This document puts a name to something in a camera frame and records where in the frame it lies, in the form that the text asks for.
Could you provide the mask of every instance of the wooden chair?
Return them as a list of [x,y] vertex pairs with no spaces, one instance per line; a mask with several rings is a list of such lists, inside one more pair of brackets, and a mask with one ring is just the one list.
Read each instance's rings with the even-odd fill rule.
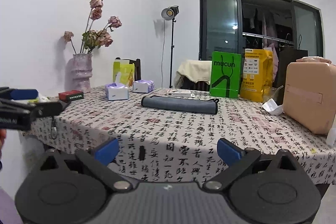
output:
[[181,86],[181,89],[184,90],[199,90],[199,91],[209,91],[210,86],[204,82],[199,81],[197,83],[191,82],[187,77],[184,76],[183,78],[183,84]]
[[134,81],[141,80],[141,66],[140,66],[140,59],[137,60],[131,60],[131,59],[123,59],[123,60],[129,60],[130,64],[134,64],[135,72],[134,72]]

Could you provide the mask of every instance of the ceiling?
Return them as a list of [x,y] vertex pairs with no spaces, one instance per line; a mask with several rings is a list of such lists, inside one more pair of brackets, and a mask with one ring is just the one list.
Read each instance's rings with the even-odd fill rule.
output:
[[242,3],[254,4],[275,10],[291,10],[292,5],[284,0],[241,0]]

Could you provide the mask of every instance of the glass cup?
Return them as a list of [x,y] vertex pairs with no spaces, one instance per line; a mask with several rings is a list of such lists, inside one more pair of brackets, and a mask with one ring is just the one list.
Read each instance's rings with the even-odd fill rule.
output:
[[269,99],[273,98],[276,99],[277,95],[276,88],[270,88],[269,86],[264,87],[263,94],[262,94],[262,102],[266,103]]

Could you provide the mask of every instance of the table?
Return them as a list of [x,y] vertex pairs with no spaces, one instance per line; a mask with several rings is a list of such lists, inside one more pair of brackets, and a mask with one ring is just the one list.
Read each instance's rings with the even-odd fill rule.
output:
[[[138,179],[170,182],[204,182],[227,168],[216,153],[217,140],[224,137],[240,148],[264,153],[288,149],[315,184],[335,184],[336,150],[325,144],[325,137],[312,135],[288,116],[272,116],[261,103],[231,98],[219,99],[216,115],[141,106],[143,96],[165,93],[130,92],[127,101],[107,101],[104,87],[93,88],[55,117],[57,132],[51,130],[51,118],[41,118],[25,134],[67,153],[115,137],[120,151],[109,168]],[[194,93],[196,99],[211,98],[208,92]]]

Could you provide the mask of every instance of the yellow bag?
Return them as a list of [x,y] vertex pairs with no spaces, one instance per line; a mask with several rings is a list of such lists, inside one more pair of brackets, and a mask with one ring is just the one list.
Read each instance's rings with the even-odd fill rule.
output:
[[134,64],[129,64],[128,60],[115,60],[113,63],[113,83],[122,83],[128,87],[133,86],[134,72]]
[[272,87],[272,83],[272,52],[246,48],[240,97],[254,102],[263,102],[263,89],[265,86]]

